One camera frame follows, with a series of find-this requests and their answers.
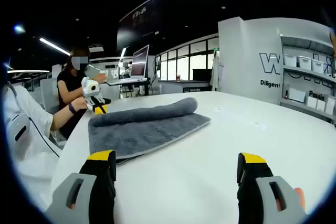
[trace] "black shirt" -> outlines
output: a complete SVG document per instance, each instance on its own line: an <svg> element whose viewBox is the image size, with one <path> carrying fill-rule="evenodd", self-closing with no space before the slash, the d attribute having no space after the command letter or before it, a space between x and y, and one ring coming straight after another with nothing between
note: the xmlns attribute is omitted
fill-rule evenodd
<svg viewBox="0 0 336 224"><path fill-rule="evenodd" d="M86 75L82 71L78 71L76 76L73 76L68 69L64 69L61 73L59 73L57 77L57 83L58 81L64 81L67 89L69 92L76 90L82 86L81 82L82 79L86 77ZM66 104L63 102L63 99L59 93L59 88L58 89L58 101L59 101L59 109L63 109Z"/></svg>

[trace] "finger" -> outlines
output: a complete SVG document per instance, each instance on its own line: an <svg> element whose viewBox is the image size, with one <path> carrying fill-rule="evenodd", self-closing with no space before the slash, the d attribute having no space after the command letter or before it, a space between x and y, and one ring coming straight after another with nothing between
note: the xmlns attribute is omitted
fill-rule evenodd
<svg viewBox="0 0 336 224"><path fill-rule="evenodd" d="M299 195L300 206L303 208L303 210L306 210L306 199L305 199L305 194L303 193L303 190L299 187L295 188L294 190Z"/></svg>

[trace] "monitor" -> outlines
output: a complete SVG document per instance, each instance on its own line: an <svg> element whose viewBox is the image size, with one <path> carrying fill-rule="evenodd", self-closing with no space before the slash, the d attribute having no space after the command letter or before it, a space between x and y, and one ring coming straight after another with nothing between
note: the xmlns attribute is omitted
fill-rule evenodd
<svg viewBox="0 0 336 224"><path fill-rule="evenodd" d="M145 77L149 45L141 48L133 54L131 76L136 78Z"/></svg>

